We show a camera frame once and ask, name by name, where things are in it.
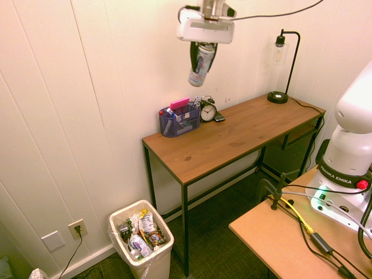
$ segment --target red button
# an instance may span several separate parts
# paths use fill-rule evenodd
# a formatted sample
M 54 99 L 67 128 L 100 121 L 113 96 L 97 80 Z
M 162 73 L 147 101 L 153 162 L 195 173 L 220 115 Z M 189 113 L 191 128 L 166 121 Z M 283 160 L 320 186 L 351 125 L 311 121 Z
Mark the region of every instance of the red button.
M 364 190 L 368 187 L 368 182 L 366 180 L 360 180 L 356 186 L 361 189 L 361 190 Z

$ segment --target desk organizer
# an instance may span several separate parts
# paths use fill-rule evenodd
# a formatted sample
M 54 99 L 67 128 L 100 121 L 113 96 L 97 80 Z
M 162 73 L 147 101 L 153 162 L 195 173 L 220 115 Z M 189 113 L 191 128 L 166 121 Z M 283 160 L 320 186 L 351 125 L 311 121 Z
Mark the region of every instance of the desk organizer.
M 193 102 L 188 102 L 186 106 L 173 110 L 177 117 L 172 117 L 167 113 L 167 109 L 164 108 L 159 113 L 160 132 L 165 137 L 178 137 L 199 128 L 200 106 L 196 108 Z

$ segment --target white trash can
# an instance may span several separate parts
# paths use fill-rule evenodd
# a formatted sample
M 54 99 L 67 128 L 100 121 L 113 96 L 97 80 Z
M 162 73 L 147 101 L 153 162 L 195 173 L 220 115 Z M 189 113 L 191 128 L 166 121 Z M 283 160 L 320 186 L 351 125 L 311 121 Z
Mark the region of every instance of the white trash can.
M 152 213 L 153 221 L 161 229 L 166 243 L 159 250 L 154 251 L 151 255 L 140 260 L 134 260 L 130 256 L 128 245 L 120 236 L 117 226 L 125 224 L 127 220 L 134 214 L 140 213 L 143 209 L 147 209 Z M 133 203 L 126 208 L 109 216 L 108 232 L 112 240 L 113 246 L 116 248 L 120 257 L 129 265 L 135 279 L 168 279 L 170 270 L 170 251 L 174 244 L 174 237 L 170 232 L 161 215 L 153 208 L 146 200 L 141 200 Z

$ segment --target table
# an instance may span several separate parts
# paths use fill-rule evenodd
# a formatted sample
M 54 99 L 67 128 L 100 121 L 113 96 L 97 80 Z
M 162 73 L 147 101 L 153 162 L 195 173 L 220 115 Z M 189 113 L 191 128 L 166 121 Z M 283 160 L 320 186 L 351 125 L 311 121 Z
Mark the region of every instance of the table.
M 191 201 L 187 198 L 187 187 L 261 149 L 269 142 L 282 139 L 281 144 L 285 146 L 303 135 L 312 134 L 312 141 L 308 147 L 310 151 L 325 110 L 317 108 L 321 112 L 319 113 L 314 109 L 304 108 L 291 99 L 279 105 L 269 102 L 266 98 L 266 95 L 260 96 L 224 109 L 221 113 L 226 117 L 225 121 L 201 123 L 198 129 L 176 138 L 167 138 L 157 133 L 142 139 L 153 206 L 156 208 L 149 151 L 153 152 L 181 185 L 182 205 L 164 214 L 163 217 L 182 210 L 184 247 L 183 257 L 180 259 L 183 260 L 186 277 L 189 275 L 187 206 L 252 168 L 260 166 L 263 153 L 256 164 L 247 167 Z M 315 119 L 318 119 L 316 126 L 309 125 Z
M 293 184 L 307 185 L 315 175 L 316 168 L 297 178 Z M 288 187 L 291 191 L 305 192 L 301 188 Z M 310 201 L 305 196 L 283 195 L 293 199 L 294 207 L 304 220 L 319 233 L 321 237 L 339 253 L 343 254 L 368 277 L 372 278 L 372 264 L 359 247 L 357 235 L 310 208 Z M 233 221 L 229 228 L 256 254 L 258 258 L 278 278 L 343 278 L 334 266 L 311 253 L 303 240 L 299 223 L 288 216 L 282 209 L 270 208 L 272 201 L 265 200 L 243 216 Z M 372 251 L 372 243 L 364 239 Z M 357 278 L 364 278 L 352 267 L 350 271 Z

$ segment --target wall outlet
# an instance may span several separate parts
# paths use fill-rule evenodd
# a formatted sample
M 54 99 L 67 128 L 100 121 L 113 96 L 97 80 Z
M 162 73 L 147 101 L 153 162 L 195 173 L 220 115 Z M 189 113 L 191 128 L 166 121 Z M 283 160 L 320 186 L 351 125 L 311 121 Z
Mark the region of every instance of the wall outlet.
M 80 219 L 79 221 L 76 221 L 75 223 L 69 224 L 69 229 L 70 229 L 70 232 L 71 232 L 72 236 L 74 237 L 74 239 L 80 239 L 79 234 L 75 230 L 76 226 L 80 226 L 81 236 L 88 233 L 88 230 L 87 230 L 87 227 L 85 226 L 84 220 Z

